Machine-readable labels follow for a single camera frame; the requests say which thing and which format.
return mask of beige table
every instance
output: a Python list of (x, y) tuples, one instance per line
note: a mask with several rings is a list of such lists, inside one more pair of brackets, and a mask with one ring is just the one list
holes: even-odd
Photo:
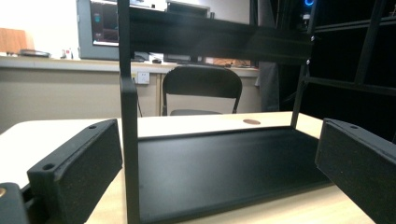
[[(150, 117), (138, 120), (138, 134), (158, 136), (290, 124), (290, 112)], [(249, 124), (253, 119), (260, 124)], [(99, 119), (38, 120), (17, 124), (0, 135), (0, 183), (28, 183), (26, 170)], [(319, 137), (321, 120), (299, 116), (297, 129)], [(126, 223), (124, 175), (108, 187), (88, 223)], [(186, 223), (374, 223), (339, 188), (330, 186)]]

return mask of computer monitor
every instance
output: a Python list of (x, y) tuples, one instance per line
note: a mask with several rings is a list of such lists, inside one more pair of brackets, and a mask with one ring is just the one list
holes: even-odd
[[(117, 0), (78, 0), (80, 59), (119, 60)], [(148, 61), (147, 52), (135, 52), (132, 61)]]
[[(166, 12), (178, 13), (189, 16), (197, 16), (207, 18), (210, 11), (210, 7), (197, 6), (193, 4), (180, 3), (168, 0), (166, 1), (167, 7)], [(163, 61), (168, 63), (203, 63), (204, 57), (197, 55), (176, 55), (176, 54), (164, 54)]]

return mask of white wall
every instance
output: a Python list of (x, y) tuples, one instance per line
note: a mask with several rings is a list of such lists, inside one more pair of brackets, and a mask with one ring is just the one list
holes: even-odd
[[(146, 0), (164, 9), (165, 0)], [(180, 0), (210, 7), (218, 20), (248, 23), (248, 0)], [(78, 48), (76, 0), (0, 0), (0, 27), (25, 30), (35, 49), (61, 55), (62, 49)]]

